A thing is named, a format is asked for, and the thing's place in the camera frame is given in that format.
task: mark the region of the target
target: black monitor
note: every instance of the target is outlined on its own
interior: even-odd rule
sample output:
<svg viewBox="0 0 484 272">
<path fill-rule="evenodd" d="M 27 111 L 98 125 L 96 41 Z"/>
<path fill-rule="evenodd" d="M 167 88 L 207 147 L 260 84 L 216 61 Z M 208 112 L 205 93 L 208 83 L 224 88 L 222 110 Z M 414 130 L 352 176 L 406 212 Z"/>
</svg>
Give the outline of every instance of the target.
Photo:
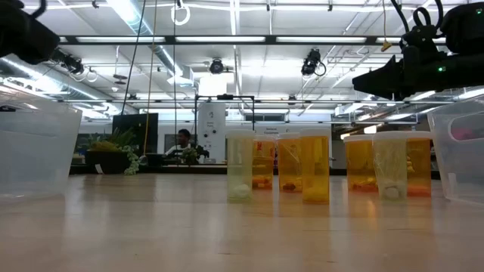
<svg viewBox="0 0 484 272">
<path fill-rule="evenodd" d="M 113 132 L 116 129 L 124 132 L 132 128 L 135 134 L 134 143 L 142 151 L 144 148 L 144 134 L 146 132 L 146 114 L 131 114 L 113 117 Z M 156 153 L 158 149 L 158 113 L 148 116 L 148 136 L 146 153 Z"/>
</svg>

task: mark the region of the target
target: clear plastic bin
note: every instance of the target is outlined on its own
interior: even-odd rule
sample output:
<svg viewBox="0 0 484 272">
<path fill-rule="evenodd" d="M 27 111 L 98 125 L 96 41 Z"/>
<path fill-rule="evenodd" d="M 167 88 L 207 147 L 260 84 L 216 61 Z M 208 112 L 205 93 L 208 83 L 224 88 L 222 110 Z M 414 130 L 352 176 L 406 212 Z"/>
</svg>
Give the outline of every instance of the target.
<svg viewBox="0 0 484 272">
<path fill-rule="evenodd" d="M 272 189 L 274 179 L 275 138 L 256 135 L 253 144 L 252 187 Z"/>
<path fill-rule="evenodd" d="M 82 113 L 0 86 L 0 204 L 63 193 Z"/>
<path fill-rule="evenodd" d="M 299 133 L 279 134 L 278 171 L 279 190 L 281 192 L 300 193 L 303 191 L 299 149 Z"/>
<path fill-rule="evenodd" d="M 252 198 L 252 147 L 254 131 L 235 129 L 227 138 L 227 197 L 229 200 Z"/>
<path fill-rule="evenodd" d="M 308 128 L 301 131 L 302 200 L 330 202 L 329 129 Z"/>
<path fill-rule="evenodd" d="M 428 131 L 407 131 L 408 196 L 432 195 L 430 139 Z"/>
<path fill-rule="evenodd" d="M 378 132 L 373 136 L 373 156 L 381 199 L 407 198 L 407 133 Z"/>
<path fill-rule="evenodd" d="M 484 205 L 484 96 L 428 114 L 445 197 Z"/>
<path fill-rule="evenodd" d="M 377 177 L 373 165 L 373 135 L 353 135 L 344 138 L 348 190 L 377 192 Z"/>
</svg>

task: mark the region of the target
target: white machine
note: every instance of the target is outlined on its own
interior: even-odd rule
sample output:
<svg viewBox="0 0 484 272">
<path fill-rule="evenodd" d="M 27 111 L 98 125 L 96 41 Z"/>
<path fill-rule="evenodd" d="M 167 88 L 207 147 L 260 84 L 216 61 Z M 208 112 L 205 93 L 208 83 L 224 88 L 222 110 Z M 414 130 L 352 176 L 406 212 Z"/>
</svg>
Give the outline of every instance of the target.
<svg viewBox="0 0 484 272">
<path fill-rule="evenodd" d="M 198 110 L 197 142 L 216 163 L 225 160 L 225 104 L 203 103 Z"/>
</svg>

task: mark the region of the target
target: man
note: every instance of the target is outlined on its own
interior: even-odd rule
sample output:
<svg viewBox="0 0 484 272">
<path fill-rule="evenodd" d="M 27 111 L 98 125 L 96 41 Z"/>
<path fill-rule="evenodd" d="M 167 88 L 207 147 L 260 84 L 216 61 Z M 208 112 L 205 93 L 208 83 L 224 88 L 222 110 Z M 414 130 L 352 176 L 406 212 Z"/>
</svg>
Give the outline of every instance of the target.
<svg viewBox="0 0 484 272">
<path fill-rule="evenodd" d="M 190 132 L 187 129 L 180 129 L 178 131 L 178 137 L 176 142 L 178 145 L 173 146 L 168 151 L 165 152 L 165 155 L 169 155 L 174 150 L 185 150 L 187 148 L 191 148 L 190 145 Z"/>
</svg>

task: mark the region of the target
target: desk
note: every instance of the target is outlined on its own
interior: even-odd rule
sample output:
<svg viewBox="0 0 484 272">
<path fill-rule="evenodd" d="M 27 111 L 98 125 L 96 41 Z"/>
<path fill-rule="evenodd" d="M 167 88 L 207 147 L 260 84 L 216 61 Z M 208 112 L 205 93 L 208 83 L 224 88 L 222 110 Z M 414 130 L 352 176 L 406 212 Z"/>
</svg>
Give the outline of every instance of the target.
<svg viewBox="0 0 484 272">
<path fill-rule="evenodd" d="M 0 207 L 2 271 L 482 271 L 484 209 L 439 182 L 432 199 L 383 204 L 332 177 L 318 206 L 265 190 L 227 203 L 225 179 L 71 177 L 65 197 Z"/>
</svg>

